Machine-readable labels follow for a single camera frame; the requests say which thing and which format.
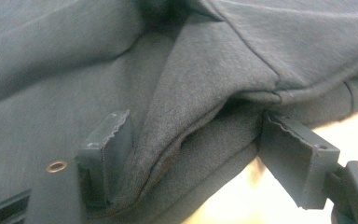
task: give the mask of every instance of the seam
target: seam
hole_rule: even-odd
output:
[[[123,56],[131,53],[133,48],[138,44],[139,40],[144,35],[145,35],[145,33],[139,34],[138,36],[136,36],[134,38],[133,42],[128,46],[127,49],[124,49],[123,51],[119,52],[117,55],[113,55],[112,57],[104,58],[104,59],[91,60],[90,62],[82,63],[81,65],[76,65],[76,66],[71,65],[71,66],[63,68],[61,70],[47,71],[46,75],[42,76],[42,77],[32,77],[32,80],[29,83],[21,84],[21,86],[19,88],[14,89],[9,94],[5,94],[5,95],[1,96],[0,97],[0,102],[6,100],[7,98],[9,98],[11,96],[13,96],[14,94],[17,94],[17,93],[22,92],[22,91],[26,91],[29,87],[33,86],[35,83],[41,82],[41,81],[43,81],[45,79],[48,79],[48,78],[55,77],[58,74],[71,73],[71,72],[74,72],[77,69],[87,68],[87,67],[102,64],[102,63],[114,63],[118,58],[123,57]],[[24,73],[16,73],[14,77],[17,77],[18,74],[24,74]]]
[[[317,15],[317,16],[324,16],[324,17],[331,17],[331,18],[353,18],[358,19],[358,14],[356,13],[334,13],[334,12],[323,12],[323,11],[314,11],[314,10],[297,10],[291,8],[283,8],[283,7],[266,7],[266,6],[258,6],[254,4],[244,4],[238,2],[232,2],[229,0],[220,0],[221,2],[230,3],[233,5],[244,6],[244,7],[254,7],[260,9],[266,9],[270,11],[279,11],[279,12],[289,12],[289,13],[296,13],[296,14],[307,14],[307,15]]]
[[[23,24],[21,24],[21,25],[19,25],[19,26],[13,27],[12,29],[10,29],[10,30],[8,30],[8,31],[6,31],[6,32],[4,32],[4,33],[2,33],[2,34],[0,34],[0,38],[3,37],[3,36],[6,36],[6,35],[11,34],[11,33],[15,32],[15,31],[17,31],[18,29],[21,29],[21,28],[23,28],[23,27],[27,27],[27,26],[29,26],[29,25],[35,23],[35,22],[41,21],[41,20],[43,20],[44,18],[46,18],[46,17],[48,17],[48,16],[50,16],[50,15],[56,13],[56,12],[59,12],[59,11],[62,11],[62,10],[66,10],[67,8],[70,8],[70,7],[74,7],[74,6],[77,5],[79,2],[80,2],[80,0],[76,0],[75,2],[72,2],[72,3],[70,3],[70,4],[66,5],[66,6],[58,7],[58,8],[56,8],[56,9],[54,9],[54,10],[48,12],[48,13],[45,13],[45,14],[43,14],[43,15],[40,15],[40,16],[35,17],[35,18],[33,18],[33,19],[30,19],[29,21],[27,21],[27,22],[25,22],[25,23],[23,23]]]
[[[277,80],[275,81],[275,88],[277,88],[279,82],[281,82],[281,74],[278,73],[278,71],[275,70],[275,68],[269,63],[267,62],[267,60],[265,60],[258,52],[256,52],[251,46],[250,44],[241,36],[241,34],[237,31],[237,29],[235,29],[235,26],[232,24],[232,22],[223,14],[221,13],[216,5],[209,0],[208,1],[210,3],[210,5],[213,7],[213,9],[216,11],[216,13],[221,16],[225,22],[229,25],[229,27],[234,31],[234,33],[237,35],[237,37],[242,41],[242,43],[258,58],[261,60],[261,62],[263,62],[276,76],[277,76]]]
[[[100,63],[111,62],[111,61],[114,62],[116,59],[118,59],[118,58],[120,58],[122,56],[125,56],[127,54],[130,54],[131,51],[139,43],[139,41],[147,34],[149,34],[149,33],[148,32],[143,32],[142,34],[140,34],[132,42],[132,44],[126,50],[124,50],[123,52],[121,52],[120,54],[115,56],[113,59],[108,59],[108,60],[105,60],[105,61],[100,62]],[[133,162],[133,152],[131,153],[131,155],[129,155],[129,157],[131,157],[131,162]],[[138,194],[138,196],[136,197],[136,200],[134,201],[134,203],[130,203],[130,205],[128,205],[128,206],[124,206],[123,208],[120,208],[120,209],[116,210],[116,209],[114,209],[113,206],[109,205],[104,210],[98,210],[98,211],[95,211],[95,212],[88,213],[87,216],[89,218],[102,218],[102,217],[111,217],[111,216],[119,217],[121,214],[125,213],[126,211],[131,210],[140,201],[140,198],[142,198],[141,193]]]
[[[211,4],[211,2],[209,0],[204,0],[204,1],[200,1],[200,4],[202,5],[202,3],[204,3],[205,5],[208,5],[209,7],[212,7],[214,10],[213,14],[217,14],[217,16],[220,16],[220,18],[218,18],[220,21],[222,19],[225,19],[224,17],[222,17],[222,15],[216,10],[216,8],[213,6],[213,4]]]
[[[213,109],[208,111],[206,114],[213,113],[215,110],[220,110],[219,108],[221,108],[221,106],[223,106],[223,105],[224,104],[218,105],[217,108],[214,107]],[[170,147],[170,146],[174,145],[175,142],[178,141],[178,139],[182,139],[182,141],[183,141],[183,138],[185,138],[186,136],[190,135],[190,133],[195,132],[197,130],[197,129],[193,130],[194,127],[195,127],[195,124],[198,124],[198,122],[200,122],[200,120],[203,119],[203,118],[204,118],[203,116],[200,116],[198,119],[196,119],[194,122],[191,123],[189,128],[184,129],[182,132],[177,134],[172,139],[172,141],[168,144],[168,146]],[[115,207],[109,206],[109,207],[107,207],[106,209],[104,209],[102,211],[96,211],[95,213],[90,213],[90,214],[88,214],[88,216],[91,217],[91,218],[109,217],[109,216],[119,217],[121,214],[125,213],[126,211],[130,211],[134,206],[136,206],[136,204],[138,204],[143,199],[143,196],[145,196],[145,190],[147,189],[146,187],[148,185],[150,185],[150,182],[151,182],[150,177],[151,177],[152,173],[155,172],[156,165],[158,164],[160,159],[163,157],[164,152],[166,152],[166,150],[162,150],[161,153],[158,154],[158,158],[156,159],[155,162],[153,162],[153,165],[149,169],[149,172],[147,174],[147,178],[145,179],[145,182],[142,184],[142,186],[140,188],[137,188],[139,190],[139,192],[136,193],[137,194],[136,197],[134,198],[134,200],[131,203],[129,203],[129,205],[123,206],[123,208],[120,208],[118,210],[115,209]],[[132,155],[130,155],[131,156],[131,163],[134,163],[134,158],[133,158],[134,156],[133,155],[134,155],[134,153],[132,153]]]
[[[351,86],[350,84],[347,82],[347,81],[344,81],[343,82],[345,87],[348,89],[348,91],[350,92],[350,95],[351,95],[351,112],[349,115],[353,114],[354,113],[354,98],[353,98],[353,91],[351,90]]]
[[[283,91],[308,91],[308,90],[317,88],[317,86],[325,83],[326,81],[328,82],[332,78],[336,78],[336,77],[339,77],[339,76],[344,76],[345,74],[349,73],[348,71],[352,71],[353,72],[352,74],[358,73],[358,60],[355,60],[355,62],[351,66],[345,67],[345,68],[343,68],[341,70],[337,70],[328,79],[323,78],[323,79],[321,79],[321,80],[319,80],[317,82],[314,82],[311,85],[308,85],[307,87],[304,87],[304,88],[301,88],[301,87],[300,88],[292,88],[292,89],[286,89],[286,90],[279,90],[279,91],[275,91],[275,92],[279,94],[280,92],[283,92]]]
[[[199,128],[201,128],[202,126],[204,126],[206,123],[210,122],[211,119],[214,118],[215,114],[218,113],[218,111],[220,111],[220,109],[224,106],[224,104],[226,103],[227,99],[224,99],[223,101],[219,102],[218,104],[216,104],[216,106],[214,106],[212,109],[208,110],[205,114],[202,114],[201,116],[199,116],[197,119],[195,119],[193,122],[191,122],[191,124],[185,128],[184,130],[182,130],[181,132],[179,132],[179,134],[177,134],[173,139],[172,141],[165,147],[165,150],[162,150],[159,154],[158,154],[158,157],[156,159],[156,162],[154,162],[154,164],[152,165],[152,168],[150,169],[150,172],[147,176],[147,179],[145,181],[145,183],[143,184],[143,186],[141,187],[141,192],[138,196],[138,198],[136,199],[136,202],[140,201],[140,199],[142,198],[142,195],[145,194],[145,191],[146,190],[149,190],[150,189],[150,185],[151,186],[154,186],[153,185],[153,182],[155,182],[156,180],[152,180],[150,181],[150,177],[153,173],[156,172],[156,166],[158,165],[158,163],[164,159],[164,155],[166,153],[169,153],[167,152],[167,148],[170,148],[172,152],[172,147],[178,142],[180,141],[180,145],[182,145],[182,142],[183,142],[183,139],[186,137],[186,136],[189,136],[190,134],[194,133],[196,130],[198,130]],[[211,113],[214,113],[214,115],[212,116],[211,119],[209,119],[208,121],[203,121],[202,120],[209,114]],[[196,126],[200,125],[200,122],[202,122],[202,126],[199,127],[199,128],[196,128]]]

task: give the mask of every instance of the light surface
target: light surface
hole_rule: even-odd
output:
[[[358,114],[315,130],[341,150],[339,163],[358,161]],[[324,210],[297,208],[284,188],[260,159],[215,193],[183,224],[330,224],[333,204]]]

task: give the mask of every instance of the gray fabric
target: gray fabric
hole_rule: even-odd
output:
[[[112,111],[131,109],[136,140],[171,48],[167,37],[145,35],[115,61],[57,74],[0,101],[0,201],[30,188],[36,167],[74,157]]]
[[[0,99],[58,70],[112,60],[143,30],[132,1],[16,3],[0,2]]]
[[[229,158],[219,169],[208,175],[188,194],[173,203],[169,209],[161,212],[150,223],[181,223],[211,197],[211,192],[217,192],[239,174],[243,167],[252,161],[256,151],[256,144],[251,144]]]
[[[168,222],[192,189],[205,189],[194,208],[223,184],[202,183],[240,170],[231,158],[255,155],[263,109],[342,119],[358,110],[355,76],[354,1],[1,0],[0,201],[129,109],[108,220]]]

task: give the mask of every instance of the gray cloth bag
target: gray cloth bag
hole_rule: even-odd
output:
[[[263,111],[358,111],[358,1],[0,0],[0,201],[126,109],[96,220],[178,223],[257,155]]]

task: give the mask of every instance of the metal grommet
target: metal grommet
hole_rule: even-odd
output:
[[[63,169],[66,168],[66,166],[68,166],[68,163],[66,161],[55,161],[52,162],[48,168],[46,168],[46,171],[49,173],[57,173],[59,171],[62,171]]]

